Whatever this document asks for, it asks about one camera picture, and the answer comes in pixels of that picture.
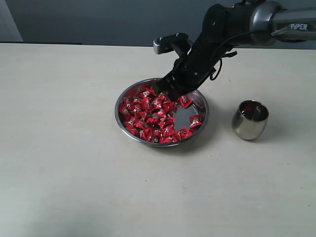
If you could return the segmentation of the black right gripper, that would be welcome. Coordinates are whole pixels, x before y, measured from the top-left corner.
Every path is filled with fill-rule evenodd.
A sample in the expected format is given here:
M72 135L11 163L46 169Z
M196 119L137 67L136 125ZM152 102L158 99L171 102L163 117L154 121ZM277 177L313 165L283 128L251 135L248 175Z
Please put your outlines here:
M253 43L249 26L253 11L251 4L237 3L231 8L220 4L211 6L190 52L175 62L161 82L152 84L153 93L160 95L168 91L170 101L176 102L181 93L198 89L227 52L238 45Z

